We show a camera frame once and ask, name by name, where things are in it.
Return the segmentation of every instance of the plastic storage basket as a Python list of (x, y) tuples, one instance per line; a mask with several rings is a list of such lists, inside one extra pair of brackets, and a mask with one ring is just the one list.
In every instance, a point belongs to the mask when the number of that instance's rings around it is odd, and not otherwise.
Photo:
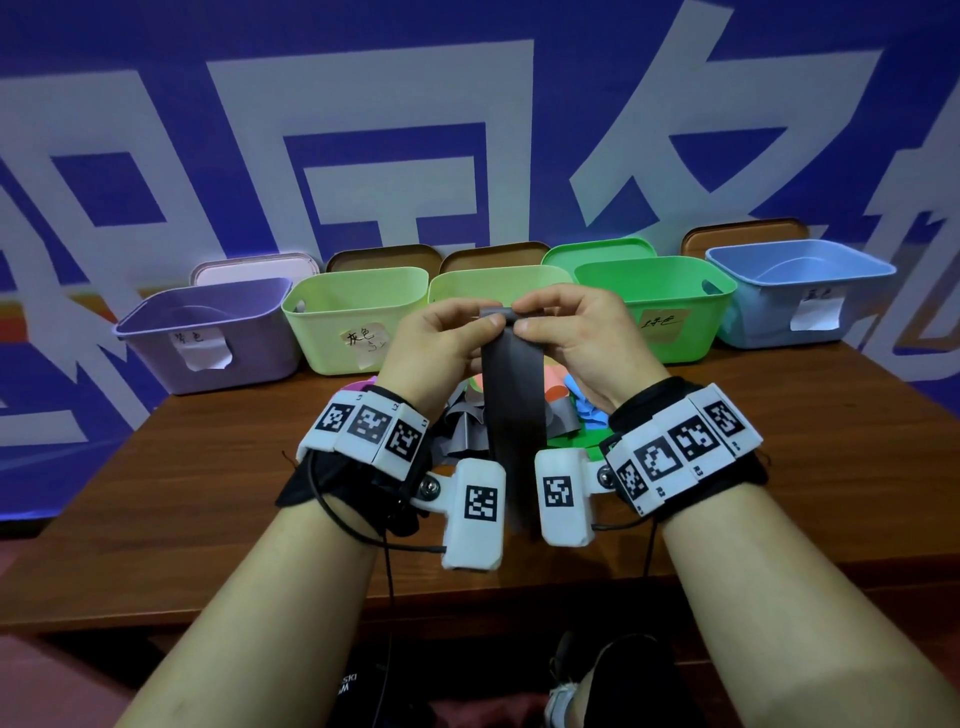
[(468, 271), (441, 273), (430, 283), (430, 302), (466, 296), (474, 299), (494, 299), (512, 305), (530, 291), (553, 285), (571, 283), (573, 278), (563, 268), (552, 265), (515, 265), (509, 268), (477, 268)]
[(897, 272), (829, 240), (712, 248), (707, 260), (739, 281), (719, 336), (740, 349), (842, 339)]
[(409, 267), (321, 273), (294, 286), (283, 313), (314, 372), (377, 372), (383, 356), (365, 358), (345, 336), (365, 328), (392, 338), (400, 319), (426, 304), (428, 280), (422, 268)]
[(716, 266), (682, 255), (588, 263), (577, 268), (577, 280), (620, 296), (664, 363), (707, 354), (736, 290)]
[(291, 285), (259, 279), (161, 291), (113, 333), (175, 395), (281, 379), (300, 363), (280, 311)]
[(576, 280), (576, 270), (581, 265), (644, 257), (657, 257), (657, 251), (650, 243), (638, 237), (620, 237), (614, 240), (591, 240), (587, 243), (558, 245), (543, 257), (543, 265), (563, 268)]

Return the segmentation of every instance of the brown lid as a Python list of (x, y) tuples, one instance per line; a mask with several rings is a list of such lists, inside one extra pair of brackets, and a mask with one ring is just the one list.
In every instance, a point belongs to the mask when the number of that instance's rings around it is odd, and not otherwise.
[(750, 220), (745, 223), (710, 225), (694, 228), (684, 236), (680, 255), (707, 257), (710, 248), (726, 248), (747, 243), (773, 243), (778, 240), (805, 240), (810, 231), (800, 220), (781, 217), (776, 220)]
[(451, 253), (440, 266), (441, 273), (475, 268), (506, 268), (512, 265), (540, 265), (550, 246), (536, 240), (507, 245), (490, 245)]
[(326, 263), (328, 273), (369, 271), (371, 268), (422, 268), (433, 279), (444, 257), (429, 245), (394, 245), (341, 251)]

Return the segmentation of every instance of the light green basket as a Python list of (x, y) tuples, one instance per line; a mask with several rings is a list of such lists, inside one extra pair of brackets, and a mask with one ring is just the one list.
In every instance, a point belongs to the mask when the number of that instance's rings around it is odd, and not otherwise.
[(683, 255), (588, 263), (577, 280), (622, 298), (664, 364), (707, 355), (736, 290), (712, 263)]
[(543, 265), (555, 265), (567, 271), (576, 282), (576, 270), (588, 263), (608, 260), (635, 260), (657, 257), (657, 251), (646, 240), (638, 237), (618, 237), (614, 240), (590, 240), (586, 243), (567, 243), (551, 248), (543, 257)]
[(476, 268), (441, 273), (430, 283), (429, 301), (460, 297), (493, 299), (506, 306), (530, 291), (554, 283), (571, 283), (563, 268), (552, 265), (514, 265), (506, 268)]
[(283, 313), (317, 374), (378, 372), (383, 354), (364, 353), (344, 335), (363, 328), (378, 331), (370, 325), (380, 324), (393, 338), (400, 319), (426, 305), (428, 281), (422, 268), (321, 273), (294, 286), (283, 300)]

